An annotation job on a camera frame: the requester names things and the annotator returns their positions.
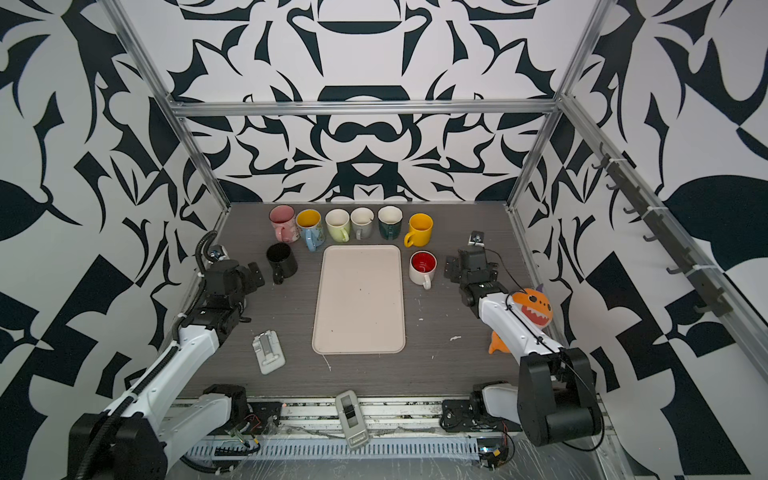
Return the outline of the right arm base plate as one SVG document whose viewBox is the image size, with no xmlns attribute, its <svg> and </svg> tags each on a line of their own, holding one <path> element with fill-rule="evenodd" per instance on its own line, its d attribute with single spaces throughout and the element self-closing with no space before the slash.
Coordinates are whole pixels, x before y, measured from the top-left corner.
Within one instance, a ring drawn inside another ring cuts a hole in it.
<svg viewBox="0 0 768 480">
<path fill-rule="evenodd" d="M 439 425 L 449 433 L 522 431 L 520 425 L 511 420 L 490 416 L 482 405 L 472 399 L 443 400 Z"/>
</svg>

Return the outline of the pink patterned mug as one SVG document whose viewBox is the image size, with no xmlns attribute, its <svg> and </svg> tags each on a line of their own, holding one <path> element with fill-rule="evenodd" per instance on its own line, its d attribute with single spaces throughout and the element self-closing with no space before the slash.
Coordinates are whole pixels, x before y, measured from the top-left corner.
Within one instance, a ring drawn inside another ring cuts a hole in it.
<svg viewBox="0 0 768 480">
<path fill-rule="evenodd" d="M 300 231 L 296 224 L 296 213 L 289 205 L 278 205 L 269 213 L 269 220 L 274 229 L 278 242 L 293 243 L 300 238 Z"/>
</svg>

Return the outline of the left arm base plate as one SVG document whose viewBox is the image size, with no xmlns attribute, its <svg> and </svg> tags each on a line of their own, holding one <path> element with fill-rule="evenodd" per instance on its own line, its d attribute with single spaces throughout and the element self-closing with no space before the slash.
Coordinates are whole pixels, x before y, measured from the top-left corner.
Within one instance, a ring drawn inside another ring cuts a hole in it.
<svg viewBox="0 0 768 480">
<path fill-rule="evenodd" d="M 206 395 L 190 407 L 191 431 L 199 438 L 210 435 L 260 435 L 270 423 L 279 422 L 280 402 L 248 402 L 245 397 Z"/>
</svg>

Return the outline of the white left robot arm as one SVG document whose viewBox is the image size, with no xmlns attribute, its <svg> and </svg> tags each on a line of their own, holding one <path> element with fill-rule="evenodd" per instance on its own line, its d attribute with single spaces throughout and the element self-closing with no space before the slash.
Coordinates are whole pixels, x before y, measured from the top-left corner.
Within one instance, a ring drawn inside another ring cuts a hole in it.
<svg viewBox="0 0 768 480">
<path fill-rule="evenodd" d="M 247 322 L 246 298 L 265 283 L 254 262 L 242 265 L 207 232 L 195 248 L 200 284 L 171 329 L 171 341 L 139 380 L 99 414 L 71 427 L 70 479 L 163 479 L 201 439 L 236 431 L 249 413 L 242 386 L 215 384 L 172 421 L 167 412 L 199 368 Z"/>
</svg>

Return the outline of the grey mug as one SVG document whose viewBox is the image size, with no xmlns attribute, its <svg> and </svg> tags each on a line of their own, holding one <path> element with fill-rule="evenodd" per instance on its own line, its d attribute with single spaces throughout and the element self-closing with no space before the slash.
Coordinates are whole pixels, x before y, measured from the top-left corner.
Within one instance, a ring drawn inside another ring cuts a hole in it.
<svg viewBox="0 0 768 480">
<path fill-rule="evenodd" d="M 356 240 L 361 241 L 371 237 L 374 219 L 374 212 L 367 207 L 358 207 L 351 212 L 352 232 Z"/>
</svg>

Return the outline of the light green mug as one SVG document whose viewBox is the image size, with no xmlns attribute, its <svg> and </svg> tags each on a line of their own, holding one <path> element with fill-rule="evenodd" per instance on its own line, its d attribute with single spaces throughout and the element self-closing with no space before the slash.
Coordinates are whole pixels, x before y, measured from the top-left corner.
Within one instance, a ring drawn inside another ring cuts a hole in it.
<svg viewBox="0 0 768 480">
<path fill-rule="evenodd" d="M 325 216 L 328 233 L 337 243 L 350 241 L 350 214 L 341 208 L 332 209 Z"/>
</svg>

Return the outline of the blue butterfly mug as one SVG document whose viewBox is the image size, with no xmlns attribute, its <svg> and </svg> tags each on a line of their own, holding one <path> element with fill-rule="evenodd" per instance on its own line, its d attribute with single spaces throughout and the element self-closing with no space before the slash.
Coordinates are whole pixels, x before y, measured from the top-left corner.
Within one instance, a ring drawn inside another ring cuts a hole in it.
<svg viewBox="0 0 768 480">
<path fill-rule="evenodd" d="M 302 210 L 296 217 L 296 223 L 308 250 L 318 251 L 326 240 L 320 212 L 314 209 Z"/>
</svg>

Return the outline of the yellow mug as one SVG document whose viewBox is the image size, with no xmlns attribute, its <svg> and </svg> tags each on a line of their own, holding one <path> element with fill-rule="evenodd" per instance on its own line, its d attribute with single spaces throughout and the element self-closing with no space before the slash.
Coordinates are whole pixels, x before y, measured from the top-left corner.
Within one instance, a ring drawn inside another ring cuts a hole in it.
<svg viewBox="0 0 768 480">
<path fill-rule="evenodd" d="M 433 219 L 425 213 L 412 215 L 408 222 L 408 232 L 404 237 L 404 246 L 425 247 L 431 239 L 434 227 Z"/>
</svg>

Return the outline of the dark green mug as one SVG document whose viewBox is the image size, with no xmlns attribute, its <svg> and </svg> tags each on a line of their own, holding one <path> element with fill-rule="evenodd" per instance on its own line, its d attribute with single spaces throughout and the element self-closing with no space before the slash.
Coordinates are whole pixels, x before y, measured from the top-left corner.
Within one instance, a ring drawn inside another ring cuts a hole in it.
<svg viewBox="0 0 768 480">
<path fill-rule="evenodd" d="M 403 212 L 395 206 L 384 206 L 377 214 L 379 234 L 383 240 L 396 240 L 402 228 Z"/>
</svg>

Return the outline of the white mug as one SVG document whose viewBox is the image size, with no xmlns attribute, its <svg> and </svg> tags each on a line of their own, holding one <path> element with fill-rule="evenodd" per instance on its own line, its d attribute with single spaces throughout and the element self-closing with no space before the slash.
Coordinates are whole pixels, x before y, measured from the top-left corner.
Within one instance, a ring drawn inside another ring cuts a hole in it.
<svg viewBox="0 0 768 480">
<path fill-rule="evenodd" d="M 415 285 L 430 290 L 437 268 L 436 257 L 428 251 L 417 251 L 409 260 L 409 278 Z"/>
</svg>

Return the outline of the black mug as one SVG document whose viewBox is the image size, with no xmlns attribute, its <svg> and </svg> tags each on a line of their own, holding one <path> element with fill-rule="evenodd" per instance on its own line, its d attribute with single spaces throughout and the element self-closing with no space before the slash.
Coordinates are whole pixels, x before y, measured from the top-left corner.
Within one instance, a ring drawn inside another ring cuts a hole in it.
<svg viewBox="0 0 768 480">
<path fill-rule="evenodd" d="M 275 285 L 283 282 L 298 271 L 298 263 L 289 244 L 276 243 L 266 252 L 267 260 L 272 268 L 272 279 Z"/>
</svg>

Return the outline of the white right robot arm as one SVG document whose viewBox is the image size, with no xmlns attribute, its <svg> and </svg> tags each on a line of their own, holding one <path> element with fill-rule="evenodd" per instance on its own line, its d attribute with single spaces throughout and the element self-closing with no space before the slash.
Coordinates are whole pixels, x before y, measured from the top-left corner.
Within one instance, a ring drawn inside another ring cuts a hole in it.
<svg viewBox="0 0 768 480">
<path fill-rule="evenodd" d="M 448 256 L 444 277 L 458 285 L 462 303 L 499 337 L 519 366 L 516 386 L 490 383 L 475 392 L 483 412 L 519 425 L 535 446 L 561 443 L 594 451 L 573 444 L 605 438 L 590 362 L 581 349 L 562 346 L 533 321 L 550 312 L 543 293 L 505 287 L 487 250 L 477 246 Z"/>
</svg>

